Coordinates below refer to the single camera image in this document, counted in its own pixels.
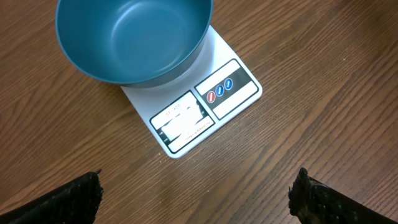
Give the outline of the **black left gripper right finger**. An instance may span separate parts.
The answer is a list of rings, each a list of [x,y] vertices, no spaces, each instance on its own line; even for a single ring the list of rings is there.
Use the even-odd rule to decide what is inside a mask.
[[[303,167],[288,198],[290,214],[303,224],[397,224],[310,177]]]

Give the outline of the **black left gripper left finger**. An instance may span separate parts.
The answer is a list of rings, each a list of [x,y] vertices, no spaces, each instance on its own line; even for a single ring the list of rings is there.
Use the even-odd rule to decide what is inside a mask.
[[[103,197],[98,174],[87,172],[1,215],[8,224],[93,224]]]

